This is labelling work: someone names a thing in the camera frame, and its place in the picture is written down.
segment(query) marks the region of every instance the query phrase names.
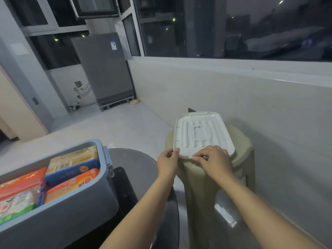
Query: plastic storage bin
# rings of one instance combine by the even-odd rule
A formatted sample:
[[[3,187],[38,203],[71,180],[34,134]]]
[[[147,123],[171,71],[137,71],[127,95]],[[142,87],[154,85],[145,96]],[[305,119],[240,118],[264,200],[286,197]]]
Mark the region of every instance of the plastic storage bin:
[[[0,226],[0,248],[64,248],[110,220],[119,205],[106,146],[92,139],[0,176],[0,183],[48,166],[59,155],[96,146],[99,175],[80,188]]]

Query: refrigerator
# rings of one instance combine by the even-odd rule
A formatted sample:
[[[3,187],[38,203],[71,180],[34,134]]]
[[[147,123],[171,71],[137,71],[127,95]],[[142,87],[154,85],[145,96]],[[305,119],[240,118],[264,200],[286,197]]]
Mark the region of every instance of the refrigerator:
[[[72,39],[101,111],[134,99],[128,63],[117,33],[90,34]]]

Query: box handle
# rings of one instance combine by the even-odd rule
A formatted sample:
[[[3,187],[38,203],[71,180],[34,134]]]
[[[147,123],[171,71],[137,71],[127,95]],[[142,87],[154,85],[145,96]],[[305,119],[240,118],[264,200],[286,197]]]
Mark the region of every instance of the box handle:
[[[106,160],[106,165],[108,167],[108,175],[107,177],[114,177],[114,169],[113,169],[113,164],[112,161],[110,159],[110,154],[108,152],[108,147],[107,146],[103,146],[103,151],[104,151],[104,156],[105,156],[105,160]]]

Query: beige stool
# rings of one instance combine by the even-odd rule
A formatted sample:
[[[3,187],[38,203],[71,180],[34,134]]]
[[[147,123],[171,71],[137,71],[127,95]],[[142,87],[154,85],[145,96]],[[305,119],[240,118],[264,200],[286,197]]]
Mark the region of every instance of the beige stool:
[[[249,138],[232,125],[226,125],[235,146],[231,157],[233,171],[239,177],[246,177],[247,187],[255,192],[254,148]],[[165,148],[173,147],[174,130],[165,140]],[[185,188],[188,230],[191,249],[210,248],[210,234],[220,229],[214,214],[214,204],[220,187],[192,160],[179,159],[177,176]]]

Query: blue and white sticker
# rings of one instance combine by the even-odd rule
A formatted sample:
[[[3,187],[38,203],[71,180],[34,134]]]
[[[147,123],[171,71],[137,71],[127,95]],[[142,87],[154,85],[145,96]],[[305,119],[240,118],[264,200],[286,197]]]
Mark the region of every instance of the blue and white sticker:
[[[114,41],[111,41],[110,42],[110,45],[111,45],[111,47],[112,47],[112,50],[116,50],[117,49],[117,45],[115,44],[115,42]]]

